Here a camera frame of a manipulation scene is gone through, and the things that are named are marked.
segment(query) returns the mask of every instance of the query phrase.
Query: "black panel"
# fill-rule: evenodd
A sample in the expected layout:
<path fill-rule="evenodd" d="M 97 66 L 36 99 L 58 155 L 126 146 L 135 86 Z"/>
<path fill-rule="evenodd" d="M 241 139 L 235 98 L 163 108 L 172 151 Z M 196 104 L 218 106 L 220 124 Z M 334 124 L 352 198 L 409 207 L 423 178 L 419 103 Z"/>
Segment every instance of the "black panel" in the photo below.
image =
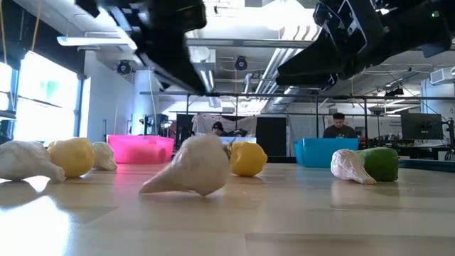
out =
<path fill-rule="evenodd" d="M 3 0 L 6 52 L 11 56 L 8 62 L 17 65 L 31 50 L 36 17 L 16 4 L 13 0 Z M 35 52 L 75 73 L 84 73 L 85 52 L 75 46 L 61 46 L 57 42 L 59 32 L 44 22 L 39 23 Z"/>
<path fill-rule="evenodd" d="M 286 117 L 258 117 L 256 142 L 261 145 L 267 156 L 287 155 Z"/>
<path fill-rule="evenodd" d="M 193 114 L 177 114 L 176 122 L 176 149 L 180 149 L 183 141 L 189 137 L 193 128 Z"/>

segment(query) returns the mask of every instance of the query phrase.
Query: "blue bin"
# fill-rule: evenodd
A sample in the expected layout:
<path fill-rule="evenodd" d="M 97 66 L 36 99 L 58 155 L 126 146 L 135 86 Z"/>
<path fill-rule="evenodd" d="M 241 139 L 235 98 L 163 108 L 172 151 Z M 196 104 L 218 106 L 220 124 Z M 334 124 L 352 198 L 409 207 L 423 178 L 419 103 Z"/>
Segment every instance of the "blue bin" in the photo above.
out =
<path fill-rule="evenodd" d="M 340 149 L 357 151 L 358 142 L 358 139 L 303 139 L 303 165 L 309 168 L 330 168 L 333 153 Z"/>
<path fill-rule="evenodd" d="M 294 153 L 296 154 L 297 164 L 304 165 L 304 141 L 298 139 L 294 142 Z"/>

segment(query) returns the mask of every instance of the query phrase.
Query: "pink bin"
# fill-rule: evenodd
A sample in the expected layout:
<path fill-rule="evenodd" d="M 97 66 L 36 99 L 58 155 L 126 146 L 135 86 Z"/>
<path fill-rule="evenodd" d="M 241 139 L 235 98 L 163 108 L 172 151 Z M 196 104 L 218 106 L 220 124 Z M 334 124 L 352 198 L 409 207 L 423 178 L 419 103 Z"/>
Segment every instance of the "pink bin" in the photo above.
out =
<path fill-rule="evenodd" d="M 172 159 L 174 139 L 151 135 L 108 135 L 118 164 L 162 164 Z"/>

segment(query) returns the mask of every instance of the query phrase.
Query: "person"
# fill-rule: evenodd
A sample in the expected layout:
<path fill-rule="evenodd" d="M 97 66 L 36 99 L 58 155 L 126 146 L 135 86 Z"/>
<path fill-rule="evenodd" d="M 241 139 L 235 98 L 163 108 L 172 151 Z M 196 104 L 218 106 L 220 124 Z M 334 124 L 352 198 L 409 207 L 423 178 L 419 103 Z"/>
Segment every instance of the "person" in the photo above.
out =
<path fill-rule="evenodd" d="M 216 122 L 212 125 L 212 132 L 217 134 L 219 137 L 226 137 L 228 135 L 223 128 L 223 124 L 221 122 Z"/>
<path fill-rule="evenodd" d="M 350 138 L 357 139 L 357 134 L 352 127 L 345 125 L 344 114 L 333 114 L 333 125 L 327 127 L 324 131 L 323 138 Z"/>

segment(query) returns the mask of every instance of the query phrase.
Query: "computer monitor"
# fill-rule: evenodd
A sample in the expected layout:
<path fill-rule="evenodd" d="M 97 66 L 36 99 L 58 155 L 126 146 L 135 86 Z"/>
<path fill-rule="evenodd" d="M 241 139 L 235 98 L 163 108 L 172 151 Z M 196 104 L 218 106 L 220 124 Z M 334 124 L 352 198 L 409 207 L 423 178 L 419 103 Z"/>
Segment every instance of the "computer monitor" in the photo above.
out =
<path fill-rule="evenodd" d="M 401 114 L 403 139 L 444 139 L 440 114 Z"/>

